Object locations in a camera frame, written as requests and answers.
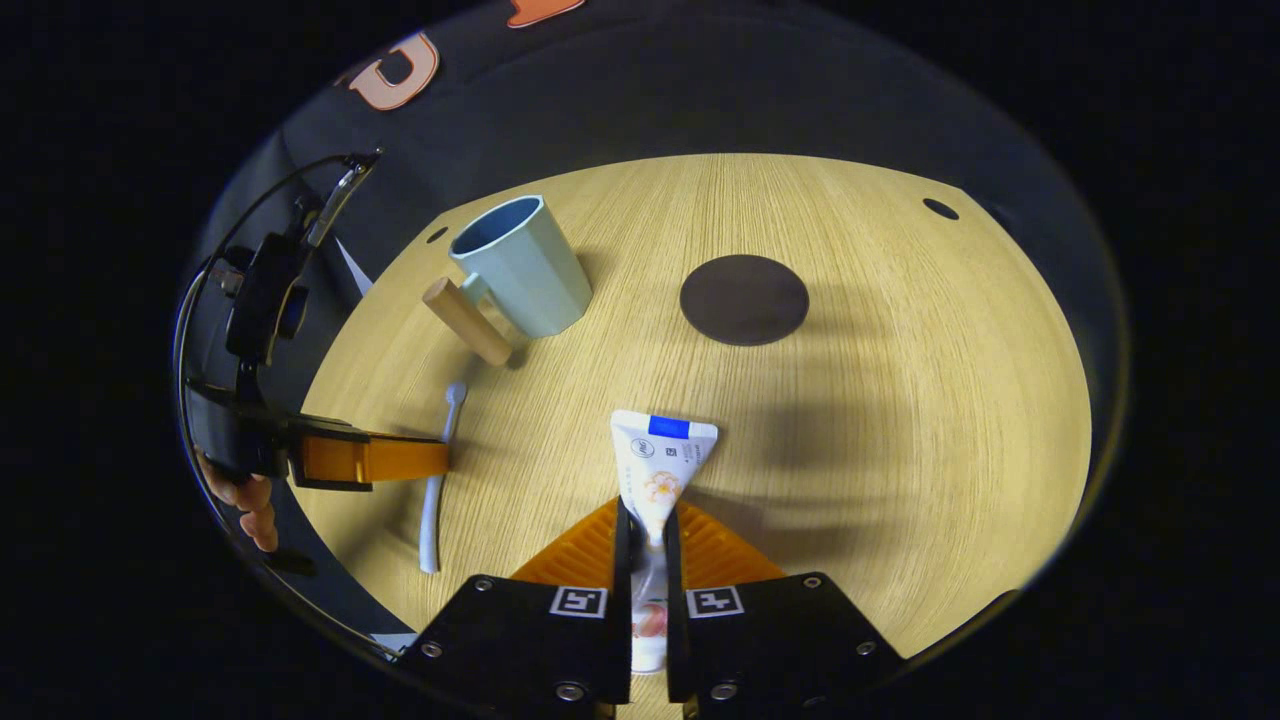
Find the dark circular pad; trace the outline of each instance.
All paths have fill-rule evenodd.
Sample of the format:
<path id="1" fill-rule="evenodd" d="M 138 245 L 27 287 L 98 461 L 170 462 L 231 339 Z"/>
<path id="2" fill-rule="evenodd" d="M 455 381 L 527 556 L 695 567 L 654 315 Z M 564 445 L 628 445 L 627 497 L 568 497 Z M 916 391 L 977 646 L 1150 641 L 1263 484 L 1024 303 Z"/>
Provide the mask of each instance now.
<path id="1" fill-rule="evenodd" d="M 680 288 L 680 310 L 704 336 L 764 345 L 804 323 L 809 291 L 791 268 L 759 255 L 726 255 L 699 265 Z"/>

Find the orange gripper pad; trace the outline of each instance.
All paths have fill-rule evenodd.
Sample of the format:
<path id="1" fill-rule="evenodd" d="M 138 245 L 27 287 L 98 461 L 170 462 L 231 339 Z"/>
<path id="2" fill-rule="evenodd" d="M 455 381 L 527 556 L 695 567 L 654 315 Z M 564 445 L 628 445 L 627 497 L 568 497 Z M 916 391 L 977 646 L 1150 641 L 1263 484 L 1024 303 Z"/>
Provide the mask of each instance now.
<path id="1" fill-rule="evenodd" d="M 316 480 L 376 483 L 443 475 L 449 446 L 372 434 L 367 443 L 328 437 L 302 438 L 302 462 Z"/>
<path id="2" fill-rule="evenodd" d="M 676 503 L 676 512 L 680 516 L 684 589 L 718 588 L 786 577 L 763 552 L 716 518 L 684 500 Z"/>
<path id="3" fill-rule="evenodd" d="M 512 580 L 580 588 L 613 587 L 618 498 L 612 497 L 525 562 Z"/>

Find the black mount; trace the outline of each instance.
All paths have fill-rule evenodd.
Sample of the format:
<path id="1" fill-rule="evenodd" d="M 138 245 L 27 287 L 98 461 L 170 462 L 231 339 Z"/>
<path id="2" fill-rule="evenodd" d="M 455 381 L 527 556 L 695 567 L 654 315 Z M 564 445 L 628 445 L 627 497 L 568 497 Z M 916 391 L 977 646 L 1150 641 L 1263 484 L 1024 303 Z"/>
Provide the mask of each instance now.
<path id="1" fill-rule="evenodd" d="M 631 687 L 628 543 L 620 500 L 612 588 L 472 575 L 396 665 L 495 717 L 613 717 Z"/>
<path id="2" fill-rule="evenodd" d="M 191 409 L 191 437 L 224 477 L 243 484 L 250 473 L 269 478 L 293 477 L 301 488 L 344 492 L 371 492 L 367 483 L 317 480 L 307 477 L 300 441 L 303 437 L 330 437 L 344 442 L 367 443 L 370 434 L 342 420 L 315 415 L 294 415 L 275 410 L 256 393 L 256 379 L 241 382 L 234 391 L 187 380 L 187 406 Z"/>
<path id="3" fill-rule="evenodd" d="M 680 521 L 664 530 L 684 587 Z M 667 693 L 699 720 L 847 717 L 904 660 L 822 573 L 672 593 Z"/>

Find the wood grain surface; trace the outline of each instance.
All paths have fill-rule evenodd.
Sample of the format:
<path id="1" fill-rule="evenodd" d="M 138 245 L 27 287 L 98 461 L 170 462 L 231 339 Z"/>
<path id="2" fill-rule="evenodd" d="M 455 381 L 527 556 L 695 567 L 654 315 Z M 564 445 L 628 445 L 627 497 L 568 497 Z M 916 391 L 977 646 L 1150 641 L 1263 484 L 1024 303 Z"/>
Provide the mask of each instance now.
<path id="1" fill-rule="evenodd" d="M 545 196 L 594 297 L 571 328 L 532 342 L 484 307 L 517 347 L 511 366 L 490 368 L 421 297 L 442 275 L 463 278 L 447 252 L 466 223 L 526 193 Z M 800 275 L 810 309 L 799 331 L 732 347 L 689 325 L 681 283 L 731 254 Z M 685 497 L 786 571 L 829 574 L 904 657 L 1046 562 L 1089 461 L 1075 343 L 1012 238 L 957 188 L 840 160 L 637 160 L 449 210 L 352 313 L 303 411 L 438 436 L 460 379 L 470 393 L 444 482 L 442 573 L 417 565 L 424 483 L 294 489 L 334 555 L 416 630 L 466 577 L 512 573 L 618 492 L 616 409 L 718 425 Z M 620 707 L 678 714 L 662 674 L 635 676 Z"/>

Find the orange letter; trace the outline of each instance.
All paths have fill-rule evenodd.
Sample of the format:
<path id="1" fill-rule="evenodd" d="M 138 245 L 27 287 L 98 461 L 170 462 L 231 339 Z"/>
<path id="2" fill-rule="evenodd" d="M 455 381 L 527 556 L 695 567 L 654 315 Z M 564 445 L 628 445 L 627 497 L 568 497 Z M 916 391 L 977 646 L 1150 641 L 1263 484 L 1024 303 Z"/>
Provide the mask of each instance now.
<path id="1" fill-rule="evenodd" d="M 435 68 L 440 65 L 440 55 L 435 51 L 435 46 L 421 32 L 403 40 L 390 51 L 403 53 L 408 58 L 410 72 L 403 82 L 390 83 L 379 69 L 383 61 L 374 60 L 374 64 L 361 70 L 347 86 L 358 92 L 370 106 L 384 111 L 394 110 L 412 100 L 426 83 L 431 82 Z"/>
<path id="2" fill-rule="evenodd" d="M 507 20 L 507 27 L 529 27 L 552 15 L 567 13 L 586 0 L 511 0 L 516 14 Z"/>

